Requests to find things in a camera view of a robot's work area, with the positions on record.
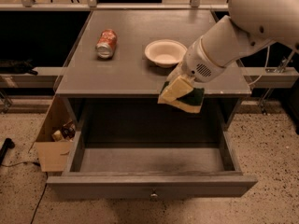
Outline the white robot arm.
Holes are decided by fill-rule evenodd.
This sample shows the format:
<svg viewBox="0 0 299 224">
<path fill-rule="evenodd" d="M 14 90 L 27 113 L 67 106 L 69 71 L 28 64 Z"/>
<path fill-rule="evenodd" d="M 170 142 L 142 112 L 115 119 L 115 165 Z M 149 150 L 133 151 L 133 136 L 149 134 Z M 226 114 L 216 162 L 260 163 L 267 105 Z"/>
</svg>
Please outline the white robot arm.
<svg viewBox="0 0 299 224">
<path fill-rule="evenodd" d="M 193 91 L 193 83 L 219 76 L 235 60 L 278 42 L 299 50 L 299 0 L 229 0 L 229 14 L 188 48 L 158 98 L 174 104 Z"/>
</svg>

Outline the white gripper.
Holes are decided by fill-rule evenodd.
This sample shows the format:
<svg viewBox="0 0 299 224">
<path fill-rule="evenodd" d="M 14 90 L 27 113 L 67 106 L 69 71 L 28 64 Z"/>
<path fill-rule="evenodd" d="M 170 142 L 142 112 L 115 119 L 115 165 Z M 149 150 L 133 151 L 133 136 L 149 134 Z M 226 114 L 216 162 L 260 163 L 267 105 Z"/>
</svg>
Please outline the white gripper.
<svg viewBox="0 0 299 224">
<path fill-rule="evenodd" d="M 186 51 L 183 60 L 168 75 L 159 95 L 160 103 L 171 103 L 193 91 L 193 81 L 209 82 L 224 72 L 224 68 L 210 61 L 204 52 L 202 38 Z"/>
</svg>

